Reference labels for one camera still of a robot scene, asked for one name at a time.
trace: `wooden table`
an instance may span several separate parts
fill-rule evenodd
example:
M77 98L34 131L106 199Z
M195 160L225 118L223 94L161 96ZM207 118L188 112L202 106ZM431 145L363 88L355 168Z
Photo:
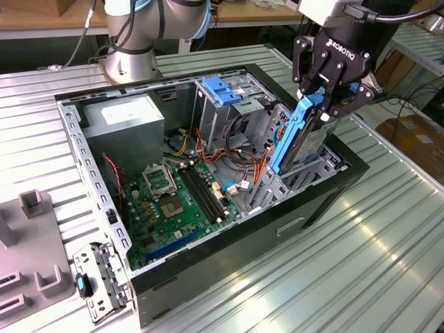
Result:
M0 13L0 40L80 35L88 9L88 0L77 0L61 17L3 8ZM263 9L249 1L243 4L223 3L219 5L217 26L213 23L210 28L297 24L300 18L299 12L285 6ZM105 10L102 2L97 1L88 35L107 34ZM184 46L181 51L186 51L187 42L182 41L181 45Z

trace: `blue tab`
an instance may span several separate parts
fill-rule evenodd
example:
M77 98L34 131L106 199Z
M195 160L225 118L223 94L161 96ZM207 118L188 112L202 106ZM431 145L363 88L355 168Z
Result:
M79 289L83 289L84 285L83 285L83 277L80 277L77 279L77 287Z
M221 105L229 105L242 100L220 78L204 78L202 84Z

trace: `blue expansion slot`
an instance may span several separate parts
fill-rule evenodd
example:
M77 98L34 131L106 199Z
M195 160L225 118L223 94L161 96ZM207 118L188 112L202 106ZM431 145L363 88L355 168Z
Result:
M197 235L197 233L199 232L199 228L194 230L191 234L188 234L187 236L184 236L180 239L178 239L177 241L174 241L171 244L168 244L167 246L164 246L163 248L160 248L159 250L156 250L152 253L149 253L147 255L145 255L145 260L153 260L155 258L161 257L165 254L167 254L168 252L171 252L183 245L185 245L186 243L189 243L190 241L192 241L194 239L194 237Z

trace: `aluminum table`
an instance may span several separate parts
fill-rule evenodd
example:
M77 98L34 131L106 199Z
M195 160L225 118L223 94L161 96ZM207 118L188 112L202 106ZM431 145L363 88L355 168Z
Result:
M296 95L290 62L265 46L158 58L165 76L252 62ZM102 236L52 96L106 85L97 65L0 76L0 200L48 191L69 259ZM146 331L434 332L444 319L444 188L358 118L336 134L370 165L360 182L311 228ZM130 309L94 327L76 293L2 333L74 329L139 331Z

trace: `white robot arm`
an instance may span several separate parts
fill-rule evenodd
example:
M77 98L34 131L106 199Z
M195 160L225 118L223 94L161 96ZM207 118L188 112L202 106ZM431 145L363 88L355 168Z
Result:
M108 76L116 83L156 77L152 41L202 37L210 9L210 0L105 0L109 35L115 39L105 61Z

